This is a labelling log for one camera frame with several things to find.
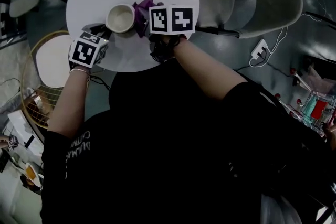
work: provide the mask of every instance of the gray floor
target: gray floor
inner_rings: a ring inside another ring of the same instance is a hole
[[[303,11],[324,14],[323,0],[303,0],[303,2]],[[236,0],[234,12],[226,29],[234,29],[244,25],[252,17],[255,3],[256,0]],[[331,17],[336,18],[336,0],[325,0],[325,3],[328,13]],[[33,46],[47,33],[66,29],[65,7],[65,4],[59,0],[41,0],[39,12],[30,12],[27,15],[30,46]],[[248,66],[250,52],[261,38],[272,49],[279,33],[280,31],[275,31],[251,39],[196,33],[192,36],[191,41],[220,62],[237,69]],[[326,24],[316,23],[309,17],[302,16],[288,28],[286,39],[279,45],[270,63],[283,72],[289,73],[291,67],[300,68],[304,55],[320,58],[319,54],[321,54],[328,59],[336,60],[336,47],[333,44],[335,37],[336,31],[330,29]],[[284,76],[268,65],[262,68],[246,68],[241,72],[256,82],[262,83],[271,93],[280,93],[282,99],[287,103],[295,103],[298,97],[304,98],[307,94],[303,89],[292,86],[292,78]],[[104,77],[109,84],[115,73],[105,71],[98,75]],[[107,96],[107,90],[103,86],[90,84],[86,118],[108,109]]]

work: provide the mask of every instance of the forearm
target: forearm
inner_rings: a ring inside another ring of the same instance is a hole
[[[63,88],[51,119],[49,131],[73,138],[84,121],[85,96],[88,75],[74,70]]]
[[[183,69],[210,98],[222,100],[239,83],[246,80],[238,73],[181,39],[174,48],[174,55]]]

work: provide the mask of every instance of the white cup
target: white cup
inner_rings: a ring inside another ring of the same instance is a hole
[[[134,26],[135,9],[129,4],[114,6],[106,16],[106,26],[115,33],[125,33]]]

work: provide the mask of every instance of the power outlet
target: power outlet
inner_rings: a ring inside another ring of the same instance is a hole
[[[259,58],[258,54],[263,54],[264,50],[262,48],[267,49],[267,44],[266,41],[264,39],[261,39],[259,41],[259,43],[257,44],[257,46],[254,48],[254,50],[251,52],[252,58],[257,60]]]

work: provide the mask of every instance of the bracelet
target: bracelet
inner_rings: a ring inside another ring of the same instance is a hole
[[[75,71],[75,70],[78,70],[78,71],[84,72],[85,74],[87,74],[87,75],[88,75],[88,79],[87,79],[87,81],[90,81],[90,80],[91,80],[90,73],[86,72],[86,71],[85,71],[85,70],[83,70],[83,69],[79,69],[79,68],[73,68],[73,69],[71,69],[71,70],[70,70],[69,74],[70,74],[71,72]]]

